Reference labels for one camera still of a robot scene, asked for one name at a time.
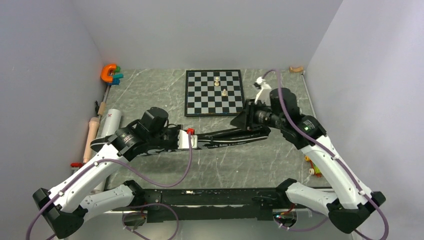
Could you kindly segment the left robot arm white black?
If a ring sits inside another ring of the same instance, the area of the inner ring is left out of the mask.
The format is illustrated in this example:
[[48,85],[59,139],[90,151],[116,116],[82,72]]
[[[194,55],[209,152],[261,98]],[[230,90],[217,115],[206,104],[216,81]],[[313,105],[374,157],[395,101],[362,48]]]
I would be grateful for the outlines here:
[[65,239],[104,212],[121,207],[137,210],[144,203],[144,192],[135,181],[100,193],[93,190],[120,167],[128,168],[137,156],[192,152],[197,143],[190,129],[169,124],[168,113],[152,107],[141,118],[104,138],[95,155],[73,175],[50,189],[36,190],[32,196],[39,209],[36,216],[44,218],[54,237]]

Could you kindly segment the black racket bag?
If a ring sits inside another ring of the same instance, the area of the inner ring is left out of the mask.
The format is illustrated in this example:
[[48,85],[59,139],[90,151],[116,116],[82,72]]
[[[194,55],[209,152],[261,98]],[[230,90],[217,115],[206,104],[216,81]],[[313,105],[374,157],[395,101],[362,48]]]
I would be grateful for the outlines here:
[[[261,127],[252,131],[231,128],[196,134],[198,136],[197,148],[193,150],[209,150],[248,144],[266,140],[270,133],[271,130],[268,127]],[[151,135],[142,128],[127,126],[116,130],[116,132],[111,135],[94,139],[90,144],[90,148],[95,152],[99,152],[106,144],[118,144],[118,150],[127,147],[129,150],[133,151],[133,157],[187,151],[181,149],[174,151],[158,149],[158,147],[153,146],[154,137],[158,135],[159,134]]]

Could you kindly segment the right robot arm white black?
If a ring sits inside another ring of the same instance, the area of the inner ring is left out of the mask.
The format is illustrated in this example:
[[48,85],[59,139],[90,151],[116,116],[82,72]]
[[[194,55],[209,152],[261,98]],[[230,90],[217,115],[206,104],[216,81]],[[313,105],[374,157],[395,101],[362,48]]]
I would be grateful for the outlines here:
[[246,100],[242,112],[230,124],[250,132],[260,127],[280,130],[286,141],[318,167],[333,189],[328,193],[289,178],[276,188],[275,200],[280,207],[300,204],[327,216],[341,232],[354,232],[374,211],[380,210],[385,195],[372,191],[352,173],[338,156],[324,127],[315,117],[301,113],[294,93],[285,87],[281,92],[279,96],[278,89],[271,90],[268,103]]

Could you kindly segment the white shuttlecock tube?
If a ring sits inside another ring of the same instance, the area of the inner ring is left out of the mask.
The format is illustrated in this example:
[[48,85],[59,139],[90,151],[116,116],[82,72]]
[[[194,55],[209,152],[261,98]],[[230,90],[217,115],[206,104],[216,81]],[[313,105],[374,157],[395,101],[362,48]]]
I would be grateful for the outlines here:
[[[122,118],[122,112],[118,109],[111,108],[108,110],[104,122],[104,126],[101,132],[101,137],[106,137],[115,133],[115,131],[120,127],[120,122]],[[95,194],[103,192],[105,189],[106,179],[100,182],[97,185],[93,192]]]

